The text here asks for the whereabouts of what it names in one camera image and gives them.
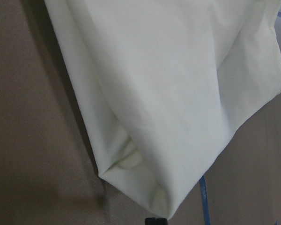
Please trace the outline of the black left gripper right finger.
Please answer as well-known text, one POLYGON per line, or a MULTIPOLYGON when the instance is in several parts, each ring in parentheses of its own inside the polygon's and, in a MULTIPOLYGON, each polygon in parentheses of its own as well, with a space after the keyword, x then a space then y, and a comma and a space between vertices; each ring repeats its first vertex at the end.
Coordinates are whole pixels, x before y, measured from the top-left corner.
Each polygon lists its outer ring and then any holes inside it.
POLYGON ((165 218, 156 218, 156 225, 166 225, 165 218))

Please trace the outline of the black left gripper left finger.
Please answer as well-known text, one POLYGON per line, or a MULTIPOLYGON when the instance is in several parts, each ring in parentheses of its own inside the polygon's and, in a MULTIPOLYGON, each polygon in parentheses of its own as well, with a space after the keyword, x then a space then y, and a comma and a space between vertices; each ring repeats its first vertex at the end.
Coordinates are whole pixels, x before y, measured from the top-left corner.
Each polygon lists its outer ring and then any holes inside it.
POLYGON ((156 225, 156 218, 155 217, 145 218, 145 225, 156 225))

